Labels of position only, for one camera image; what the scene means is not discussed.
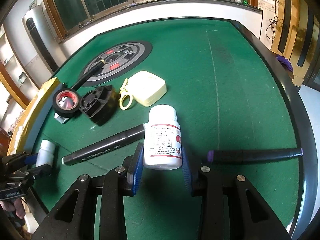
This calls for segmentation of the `person left hand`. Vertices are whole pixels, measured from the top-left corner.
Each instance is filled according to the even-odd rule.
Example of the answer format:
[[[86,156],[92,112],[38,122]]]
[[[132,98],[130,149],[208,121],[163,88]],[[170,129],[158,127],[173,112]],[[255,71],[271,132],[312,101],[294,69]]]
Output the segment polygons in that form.
[[[20,219],[25,217],[25,208],[21,198],[17,198],[13,201],[1,201],[1,207],[5,211],[16,213],[16,216]]]

